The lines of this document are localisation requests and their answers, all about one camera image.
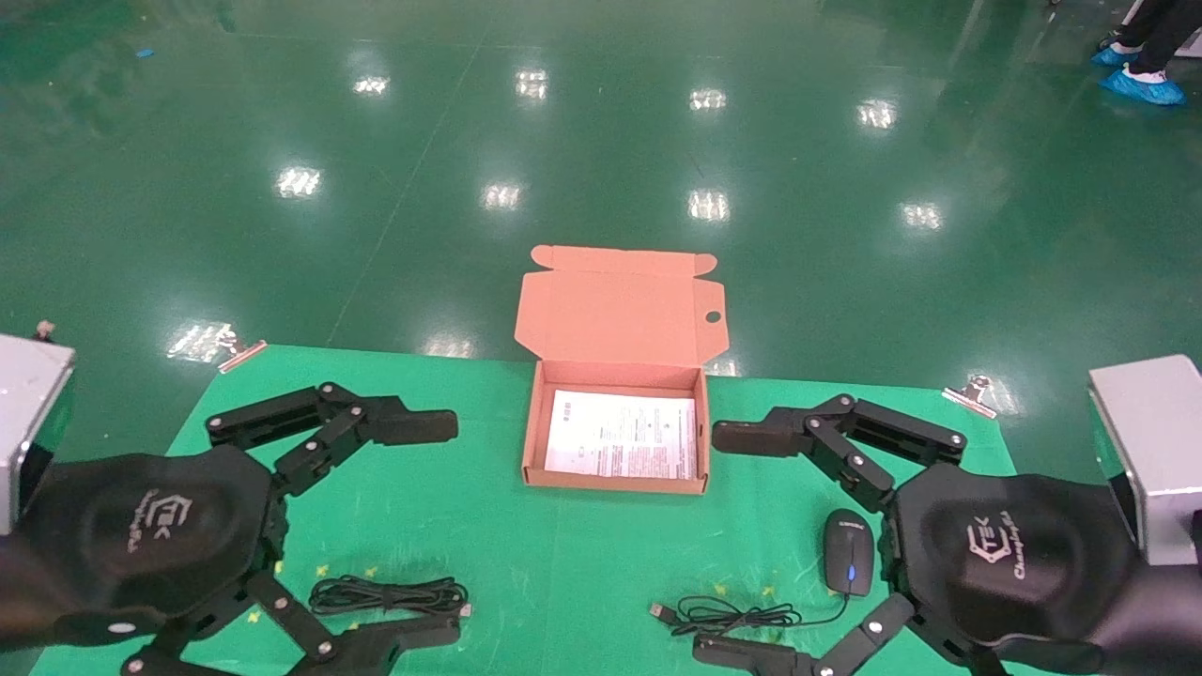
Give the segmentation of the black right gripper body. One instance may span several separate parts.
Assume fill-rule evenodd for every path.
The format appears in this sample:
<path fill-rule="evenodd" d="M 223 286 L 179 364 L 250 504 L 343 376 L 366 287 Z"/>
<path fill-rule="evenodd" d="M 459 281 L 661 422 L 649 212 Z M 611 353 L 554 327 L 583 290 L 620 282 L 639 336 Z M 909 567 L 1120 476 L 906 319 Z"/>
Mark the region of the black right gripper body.
<path fill-rule="evenodd" d="M 1103 486 L 934 466 L 883 510 L 883 577 L 938 651 L 1089 651 L 1142 558 Z"/>

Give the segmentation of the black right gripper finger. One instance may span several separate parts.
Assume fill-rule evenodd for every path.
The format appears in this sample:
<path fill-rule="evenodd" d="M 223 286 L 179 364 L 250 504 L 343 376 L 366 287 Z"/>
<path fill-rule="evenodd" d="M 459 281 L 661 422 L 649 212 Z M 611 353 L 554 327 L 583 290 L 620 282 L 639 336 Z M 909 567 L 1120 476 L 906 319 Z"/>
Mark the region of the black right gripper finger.
<path fill-rule="evenodd" d="M 694 658 L 709 665 L 734 668 L 750 675 L 855 675 L 895 638 L 904 625 L 929 625 L 950 629 L 938 645 L 950 640 L 945 652 L 962 651 L 962 662 L 974 675 L 996 675 L 995 668 L 976 668 L 986 654 L 984 646 L 996 639 L 989 629 L 996 616 L 996 599 L 990 595 L 962 595 L 940 601 L 918 595 L 892 593 L 867 619 L 850 630 L 823 657 L 773 644 L 721 635 L 694 638 Z"/>
<path fill-rule="evenodd" d="M 718 421 L 710 441 L 722 453 L 807 457 L 859 508 L 882 514 L 893 503 L 895 480 L 863 446 L 923 468 L 960 466 L 962 432 L 914 419 L 853 395 L 834 395 L 819 407 L 772 407 L 760 421 Z"/>

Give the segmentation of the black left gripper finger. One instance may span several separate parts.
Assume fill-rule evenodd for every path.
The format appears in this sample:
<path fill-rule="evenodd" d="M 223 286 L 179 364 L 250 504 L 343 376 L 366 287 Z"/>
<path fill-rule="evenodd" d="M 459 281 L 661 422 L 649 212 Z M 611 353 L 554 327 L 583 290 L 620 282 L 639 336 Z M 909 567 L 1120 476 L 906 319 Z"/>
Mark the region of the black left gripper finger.
<path fill-rule="evenodd" d="M 275 496 L 299 497 L 369 441 L 392 447 L 450 441 L 459 423 L 450 409 L 415 411 L 398 395 L 356 395 L 322 383 L 215 414 L 206 428 L 214 447 L 242 451 L 307 435 L 273 472 Z"/>
<path fill-rule="evenodd" d="M 389 675 L 403 653 L 456 644 L 462 635 L 462 583 L 451 576 L 411 585 L 326 579 L 309 595 L 314 607 L 268 574 L 252 577 L 246 591 L 303 651 L 291 675 Z M 361 623 L 338 635 L 321 621 L 365 610 L 400 610 L 407 619 Z"/>

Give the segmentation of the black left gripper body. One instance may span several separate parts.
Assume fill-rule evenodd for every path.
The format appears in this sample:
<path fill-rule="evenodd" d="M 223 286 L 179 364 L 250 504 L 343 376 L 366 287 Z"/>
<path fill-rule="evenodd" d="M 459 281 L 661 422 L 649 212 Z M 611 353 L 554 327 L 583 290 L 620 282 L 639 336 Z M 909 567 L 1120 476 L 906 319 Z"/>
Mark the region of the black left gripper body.
<path fill-rule="evenodd" d="M 2 650 L 212 635 L 282 557 L 286 505 L 248 453 L 56 463 L 2 538 Z"/>

